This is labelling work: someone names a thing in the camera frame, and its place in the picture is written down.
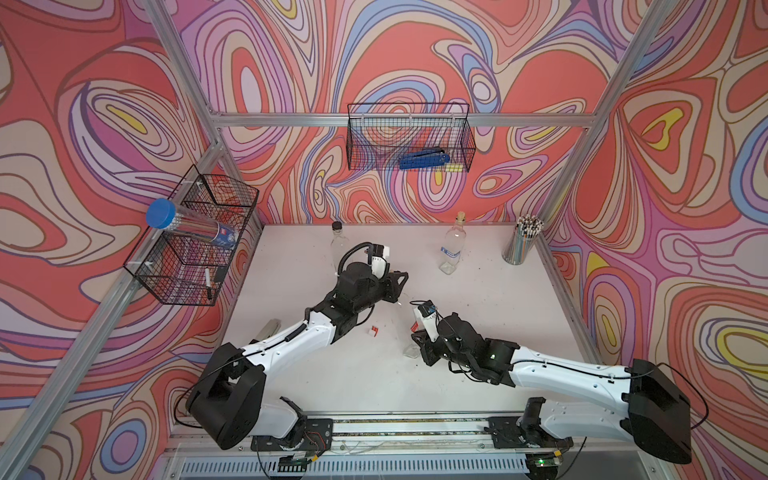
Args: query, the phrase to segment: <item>white table surface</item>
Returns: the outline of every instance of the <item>white table surface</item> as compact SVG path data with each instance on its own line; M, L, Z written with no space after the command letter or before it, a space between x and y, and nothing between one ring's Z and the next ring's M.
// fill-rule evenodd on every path
M390 247L392 270L410 275L404 293L432 300L443 316L457 312L485 338L517 342L542 353L583 361L541 259L532 250L519 266L501 251L509 225L467 226L462 259L452 275L438 270L449 227L344 226L352 245ZM330 226L269 225L264 229L223 341L243 346L270 319L300 321L336 284ZM365 318L364 312L359 320ZM365 326L269 378L268 392L306 412L520 411L528 397L569 398L540 389L492 386L451 374L445 360L428 367L401 353L391 303L379 302ZM379 334L367 333L377 326Z

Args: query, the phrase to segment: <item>metal bracket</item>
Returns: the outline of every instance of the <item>metal bracket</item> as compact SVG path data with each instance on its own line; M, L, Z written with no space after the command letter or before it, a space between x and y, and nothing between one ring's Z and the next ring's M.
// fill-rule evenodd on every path
M323 441L321 449L318 440ZM270 436L254 436L250 443L250 449L254 452L322 452L330 450L333 441L333 419L308 419L304 426L304 437L301 443L293 449L285 449L280 443Z
M487 432L491 434L494 449L569 449L573 446L572 439L556 439L543 435L538 439L538 446L530 445L529 439L518 426L520 417L489 417Z

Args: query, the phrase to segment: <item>black cable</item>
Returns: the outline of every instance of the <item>black cable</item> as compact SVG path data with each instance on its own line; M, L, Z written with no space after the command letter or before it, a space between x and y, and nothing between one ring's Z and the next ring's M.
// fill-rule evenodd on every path
M648 370L647 372L641 373L640 375L610 376L610 375L601 375L599 373L593 373L593 372L585 372L584 370L575 369L575 368L570 367L570 366L560 365L559 363L545 362L544 360L534 360L534 359L530 359L530 360L517 360L515 362L512 362L512 363L509 364L509 367L507 367L507 370L512 370L512 367L517 365L518 363L526 363L526 362L528 362L528 363L543 363L544 365L557 366L557 367L560 367L562 369L571 370L572 372L584 373L585 375L591 375L591 376L596 376L596 377L601 378L601 379L611 379L611 380L640 379L640 378L643 378L644 376L650 375L651 373L654 372L653 370Z
M367 321L368 321L368 319L369 319L369 318L371 318L371 315L373 314L373 309L375 309L375 308L376 308L376 305L371 305L371 309L370 309L370 310L368 310L368 316L366 317L366 319L365 319L365 320L363 320L363 321L362 321L362 322L360 322L360 323L357 323L357 324L355 324L355 326L361 326L362 324L364 324L365 322L367 322Z
M339 260L339 268L338 268L338 270L336 271L336 273L338 273L338 274L339 274L339 276L341 276L341 274L344 272L344 264L346 263L346 261L347 261L347 260L348 260L348 259L349 259L349 258L350 258L350 257L351 257L351 256L352 256L352 255L353 255L353 254L354 254L354 253L357 251L357 250L362 250L362 249L363 249L363 248L365 248L365 247L371 248L371 250L369 250L369 255L370 255L370 252L371 252L371 251L372 251L372 249L373 249L373 243L370 243L370 242L363 242L363 243L358 243L358 244L357 244L357 245L355 245L354 247L350 248L350 249L349 249L349 252L347 252L347 253L344 253L344 255L341 257L341 260Z
M656 365L654 365L654 367L656 367L656 368L654 368L654 369L651 369L651 370L648 370L647 372L645 372L645 373L642 373L642 374L640 374L640 375L634 375L634 376L614 376L614 377L612 377L612 376L610 376L610 375L600 375L600 374L597 374L597 373L592 373L592 372L585 372L584 370L574 369L574 368L571 368L570 366L560 365L559 363L545 362L545 361L543 361L543 360L533 360L533 359L531 359L531 360L518 360L518 361L516 361L516 362L512 362L512 363L510 364L510 366L509 366L509 368L508 368L508 369L509 369L509 370L512 370L512 367L513 367L515 364L517 364L517 363L524 363L524 362L529 362L529 363L544 363L545 365L553 365L553 366L557 366L557 367L560 367L560 368L562 368L562 369L566 369L566 370L572 370L572 371L574 371L574 372L579 372L579 373L585 373L585 374L587 374L587 375L597 376L597 377L599 377L599 378L602 378L602 379L613 379L613 380L632 380L632 379L639 379L639 378L642 378L642 377L644 377L644 376L646 376L646 375L650 375L651 373L653 373L654 371L656 371L656 369L658 369L658 368L659 368L659 366L661 366L661 365L664 365L664 366L668 366L668 367L669 367L670 369L672 369L672 370L673 370L673 371L674 371L676 374L678 374L678 375L679 375L679 376L680 376L680 377L681 377L683 380L685 380L685 382L686 382L686 383L687 383L687 384L688 384L688 385L689 385L689 386L690 386L690 387L691 387L691 388L694 390L694 392L696 392L696 394L699 396L699 398L701 399L701 401L704 403L704 417L702 417L702 419L701 419L701 420L699 420L698 422L696 422L696 424L695 424L694 426L690 427L690 429L691 429L691 430L693 430L693 429L695 429L695 428L698 428L699 426L701 426L701 424L703 424L704 422L706 422L706 420L707 420L707 419L709 418L709 416L710 416L710 406L709 406L709 404L707 403L707 400L704 398L704 395L702 395L702 394L701 394L701 392L699 392L699 389L697 389L697 388L694 386L694 384L693 384L693 383L691 383L691 382L690 382L690 380L689 380L689 379L687 379L687 378L685 377L685 375L683 375L682 373L680 373L680 370L678 370L678 369L674 368L672 365L670 365L669 363L666 363L666 362L659 362L659 363L657 363Z
M699 389L697 389L697 388L694 386L694 384L690 382L690 380L688 380L687 378L685 378L685 375L683 375L682 373L680 373L680 370L678 370L678 369L674 368L674 367L673 367L672 365L670 365L669 363L666 363L666 362L659 362L659 363L657 363L657 364L656 364L656 366L659 366L659 365L665 365L665 366L668 366L668 367L670 367L670 368L671 368L671 369L672 369L672 370L673 370L673 371L674 371L676 374L678 374L679 376L681 376L681 377L683 378L683 380L685 380L685 382L686 382L688 385L690 385L690 387L691 387L692 389L694 389L694 392L696 392L696 394L699 396L699 398L701 399L701 401L702 401L702 402L704 402L704 417L702 417L702 419L701 419L701 420L699 420L699 421L696 423L696 425L694 425L694 426L690 427L690 429L691 429L691 430L693 430L693 429L697 428L699 425L701 425L702 423L706 422L707 418L709 418L709 416L710 416L710 406L709 406L709 404L707 404L707 400L704 398L704 396L703 396L703 395L701 395L701 392L699 392Z
M471 372L471 371L470 371L470 372L465 372L465 371L462 369L462 366L461 366L461 365L458 365L458 363L456 364L456 365L458 365L458 370L454 370L454 369L452 369L452 368L451 368L451 365L453 365L453 362L452 362L451 360L449 360L449 361L448 361L448 371L449 371L450 373L463 373L465 377L467 377L468 379L470 379L470 380L471 380L471 381L473 381L473 382L477 382L477 383L485 383L485 382L483 382L482 380L473 379L471 376L469 376L469 375L468 375L469 373L472 373L472 372Z
M253 444L256 446L256 458L259 460L259 467L261 468L261 471L264 473L265 477L267 477L269 480L273 480L272 477L270 477L270 474L266 473L264 465L261 464L261 455L259 455L259 441L256 440Z
M193 428L193 429L202 429L203 427L201 427L201 426L199 426L199 425L192 425L191 423L186 423L186 422L182 422L181 420L179 420L178 411L179 411L179 404L181 403L181 400L182 400L182 399L183 399L185 396L189 395L189 392L191 392L193 388L195 388L196 386L200 385L200 382L202 382L203 380L207 379L208 377L210 377L210 376L211 376L211 375L213 375L214 373L218 373L218 372L219 372L221 369L223 369L224 367L227 367L227 366L229 366L229 365L232 365L233 363L236 363L236 362L238 362L238 361L240 361L240 360L242 360L242 359L246 359L246 358L248 358L249 356L252 356L252 355L256 355L257 353L264 353L264 352L266 352L267 350L269 350L269 349L273 349L273 348L275 348L276 346L278 346L279 344L281 344L281 343L284 343L285 341L286 341L286 339L282 339L282 340L280 340L278 343L275 343L274 345L270 345L270 346L268 346L267 348L265 348L264 350L258 350L258 351L256 351L256 352L251 352L251 353L249 353L248 355L243 355L243 356L241 356L241 357L237 357L237 358L236 358L236 359L234 359L234 360L230 360L229 362L227 362L227 363L224 363L222 366L220 366L220 367L216 368L215 370L213 370L213 371L209 372L209 373L208 373L207 375L205 375L204 377L201 377L201 378L199 378L199 379L198 379L198 380L197 380L195 383L193 383L193 384L192 384L192 386L190 386L190 388L188 388L188 389L187 389L187 390L186 390L184 393L182 393L182 394L179 396L179 398L177 398L177 399L176 399L176 402L174 403L174 420L176 421L176 423L178 423L179 425L184 425L185 427L191 427L191 428Z
M571 464L568 466L568 468L565 469L565 472L562 472L555 480L560 480L561 478L565 477L565 474L568 473L569 470L571 470L571 467L574 466L574 463L576 463L576 458L578 458L578 454L581 453L581 450L584 448L584 444L587 443L587 437L584 437L584 441L581 443L581 447L578 448L578 452L576 452L576 455L574 456L574 459L571 460Z

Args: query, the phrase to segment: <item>clear glass bottle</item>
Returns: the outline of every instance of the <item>clear glass bottle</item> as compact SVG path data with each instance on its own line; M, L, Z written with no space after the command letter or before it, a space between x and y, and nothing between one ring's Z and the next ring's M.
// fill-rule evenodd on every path
M349 244L349 238L344 237L341 230L341 222L335 221L331 226L333 228L333 240L331 240L331 262L333 262L333 272L338 275L339 262L344 253L347 253L352 245Z
M394 308L396 314L392 321L395 323L395 334L397 335L399 349L404 356L418 359L422 353L419 346L411 338L411 333L419 330L419 325L416 323L416 316L413 313L414 306L411 304L411 297L406 293L400 293Z
M464 241L467 238L467 233L464 231L465 222L466 216L464 212L458 212L456 223L445 234L445 240L442 242L442 247L440 248L440 270L446 275L455 272L456 264L462 256Z

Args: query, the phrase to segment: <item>wire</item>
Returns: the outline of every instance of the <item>wire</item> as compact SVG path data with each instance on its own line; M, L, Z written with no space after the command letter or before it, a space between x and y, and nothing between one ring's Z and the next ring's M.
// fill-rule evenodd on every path
M203 427L201 427L201 426L199 426L199 425L193 425L193 424L191 424L191 423L186 423L186 422L182 422L181 420L179 420L178 411L179 411L179 404L181 403L181 400L182 400L182 399L183 399L185 396L189 395L189 392L191 392L191 391L192 391L192 389L194 389L196 386L200 385L200 383L201 383L203 380L205 380L205 379L207 379L208 377L212 376L214 373L218 373L218 372L219 372L221 369L223 369L224 367L227 367L227 366L229 366L229 365L232 365L233 363L237 363L237 362L239 362L239 361L240 361L240 360L242 360L242 359L246 359L246 358L248 358L249 356L252 356L252 355L256 355L257 353L264 353L264 352L266 352L267 350L269 350L269 349L273 349L273 348L275 348L276 346L278 346L279 344L281 344L281 343L284 343L285 341L286 341L285 339L282 339L282 340L280 340L278 343L275 343L274 345L270 345L270 346L268 346L267 348L265 348L264 350L257 350L256 352L251 352L251 353L249 353L248 355L243 355L243 356L237 357L236 359L233 359L233 360L230 360L230 361L229 361L229 362L227 362L227 363L224 363L222 366L220 366L220 367L216 368L215 370L212 370L212 371L211 371L211 372L209 372L207 375L205 375L205 376L203 376L203 377L200 377L200 378L199 378L199 379L198 379L198 380L197 380L195 383L193 383L193 384L192 384L192 386L190 386L190 388L188 388L187 390L185 390L185 391L184 391L184 393L182 393L182 394L179 396L179 398L177 398L177 399L176 399L176 402L174 403L174 420L176 421L176 423L178 423L179 425L184 425L185 427L191 427L191 428L193 428L193 429L202 429Z
M448 361L448 371L449 371L450 373L463 373L465 377L467 377L468 379L470 379L470 380L471 380L471 381L473 381L473 382L477 382L477 383L485 383L485 382L483 382L482 380L473 379L471 376L469 376L469 375L468 375L468 373L471 373L472 371L470 370L469 372L465 372L465 371L464 371L464 369L462 369L462 366L461 366L461 365L458 365L458 363L456 364L456 365L458 365L458 370L454 370L454 369L452 369L452 368L451 368L451 365L453 365L453 362L452 362L451 360L449 360L449 361Z
M264 468L264 465L261 464L261 455L259 455L259 441L257 439L253 444L256 446L256 458L259 461L259 467L261 468L261 472L264 473L264 476L267 477L269 480L273 480L272 477L270 477L270 474L266 473L266 469Z
M314 433L315 435L317 435L317 438L320 439L320 441L323 443L323 451L324 452L328 449L328 447L326 447L326 441L323 440L323 436L322 435L320 435L318 432L309 432L309 431L304 432L304 435L306 436L306 439L309 440L310 442L312 442L312 439L310 438L309 435L307 435L307 433ZM317 451L320 452L320 446L317 445L315 442L312 442L312 443L315 444L315 446L317 447Z
M377 444L377 445L374 445L374 446L368 447L367 449L362 449L362 450L359 450L358 452L353 452L353 450L354 450L354 449L356 449L357 447L359 447L359 446L360 446L360 444L362 443L362 441L358 441L358 442L355 444L355 446L353 446L352 448L350 448L350 447L349 447L349 446L346 444L346 441L345 441L345 440L342 440L342 441L341 441L341 443L342 443L342 445L343 445L341 448L342 448L342 449L346 449L346 450L340 450L340 451L331 450L331 452L333 452L333 453L335 453L335 454L337 454L337 455L360 455L360 454L363 454L363 453L368 453L368 452L371 452L372 450L376 450L378 447L380 447L380 446L384 445L386 442L381 442L381 443L379 443L379 444Z
M367 321L368 321L368 319L369 319L369 318L371 318L371 315L373 314L373 309L375 309L375 308L376 308L376 305L371 305L371 309L368 311L368 316L366 317L366 319L365 319L365 320L363 320L363 321L362 321L362 322L360 322L360 323L357 323L355 326L361 326L362 324L364 324L365 322L367 322Z
M368 259L369 259L369 261L370 261L370 258L371 258L371 254L370 254L370 252L371 252L371 251L372 251L372 249L373 249L373 243L370 243L370 242L363 242L363 243L358 243L358 244L357 244L357 245L355 245L354 247L350 248L350 249L349 249L349 251L348 251L347 253L344 253L344 255L341 257L341 260L339 260L339 269L336 271L336 273L337 273L339 276L341 276L341 274L344 272L344 265L346 264L346 261L347 261L347 260L348 260L348 259L349 259L349 258L350 258L350 257L351 257L351 256L352 256L352 255L353 255L353 254L354 254L354 253L357 251L357 250L362 250L362 249L363 249L363 248L365 248L365 247L368 247L368 248L370 248L370 249L371 249L371 250L369 250L369 253L368 253Z
M512 367L517 365L518 363L526 363L526 362L528 362L528 363L543 363L544 365L558 366L558 367L560 367L562 369L571 370L572 372L584 373L585 375L591 375L591 376L596 376L596 377L601 378L601 379L611 379L611 380L641 379L644 376L650 375L651 373L654 372L654 369L652 369L652 370L648 370L645 373L641 373L640 375L631 375L631 376L601 375L599 373L585 372L584 370L575 369L575 368L570 367L570 366L560 365L559 363L555 363L555 362L545 362L544 360L534 360L534 359L530 359L530 360L527 360L527 359L526 360L517 360L515 362L512 362L512 363L509 364L509 367L507 367L507 370L512 370Z
M571 470L571 467L574 466L574 463L576 463L576 458L578 458L578 454L581 453L581 450L584 448L584 444L587 443L587 437L584 437L584 441L581 443L581 447L578 448L578 452L576 452L576 456L574 456L574 459L571 460L571 464L568 466L568 468L565 469L565 472L562 472L555 480L560 480L561 478L565 477L565 474L568 473L569 470Z
M706 422L706 420L707 420L707 419L709 418L709 416L710 416L710 406L709 406L709 404L707 403L707 400L704 398L704 395L702 395L702 394L701 394L701 392L699 392L699 389L697 389L697 388L694 386L694 384L693 384L693 383L691 383L691 382L690 382L690 380L689 380L689 379L687 379L687 378L685 377L685 375L683 375L682 373L680 373L680 370L678 370L678 369L674 368L672 365L670 365L669 363L666 363L666 362L659 362L659 363L657 363L656 365L654 365L654 367L656 367L656 368L654 368L654 369L651 369L651 370L648 370L647 372L645 372L645 373L642 373L642 374L640 374L640 375L634 375L634 376L610 376L610 375L600 375L600 374L597 374L597 373L592 373L592 372L585 372L584 370L574 369L574 368L571 368L570 366L560 365L559 363L553 363L553 362L544 362L543 360L533 360L533 359L531 359L531 360L518 360L518 361L516 361L516 362L512 362L512 364L510 364L510 366L508 367L508 369L512 370L512 367L513 367L515 364L517 364L517 363L524 363L524 362L529 362L529 363L544 363L545 365L553 365L553 366L558 366L558 367L560 367L560 368L562 368L562 369L566 369L566 370L572 370L572 371L574 371L574 372L579 372L579 373L585 373L585 374L587 374L587 375L597 376L597 377L599 377L599 378L602 378L602 379L613 379L613 380L632 380L632 379L639 379L639 378L642 378L642 377L644 377L644 376L646 376L646 375L650 375L651 373L655 372L656 370L658 370L659 366L661 366L661 365L664 365L664 366L668 366L668 367L669 367L670 369L672 369L672 370L673 370L673 371L674 371L676 374L678 374L678 375L679 375L679 376L680 376L680 377L681 377L683 380L685 380L685 382L686 382L686 383L687 383L687 384L688 384L688 385L689 385L689 386L690 386L690 387L691 387L691 388L694 390L694 392L696 392L696 394L699 396L699 398L701 399L701 401L704 403L704 417L702 417L702 418L701 418L701 420L699 420L698 422L696 422L696 424L695 424L694 426L690 427L690 429L691 429L691 430L693 430L693 429L696 429L696 428L698 428L699 426L701 426L701 424L703 424L704 422Z
M690 380L688 380L687 378L685 378L685 375L683 375L682 373L680 373L680 370L678 370L678 369L674 368L672 365L670 365L669 363L666 363L666 362L659 362L659 363L657 363L657 364L656 364L656 367L658 367L659 365L665 365L665 366L668 366L668 367L670 367L670 368L671 368L671 369L672 369L672 370L673 370L673 371L674 371L676 374L678 374L679 376L681 376L681 377L683 378L683 380L685 380L685 382L686 382L688 385L690 385L690 387L691 387L692 389L694 389L694 392L696 392L696 394L699 396L699 398L701 399L701 401L702 401L702 402L704 402L704 417L702 417L702 419L701 419L701 420L699 420L699 421L696 423L696 425L694 425L694 426L690 427L690 429L691 429L691 430L693 430L693 429L695 429L695 428L698 428L698 427L699 427L699 425L701 425L702 423L706 422L707 418L709 418L709 416L710 416L710 406L709 406L709 404L707 404L707 400L704 398L704 396L703 396L703 395L701 395L701 392L699 392L699 389L697 389L697 388L694 386L694 384L690 382Z

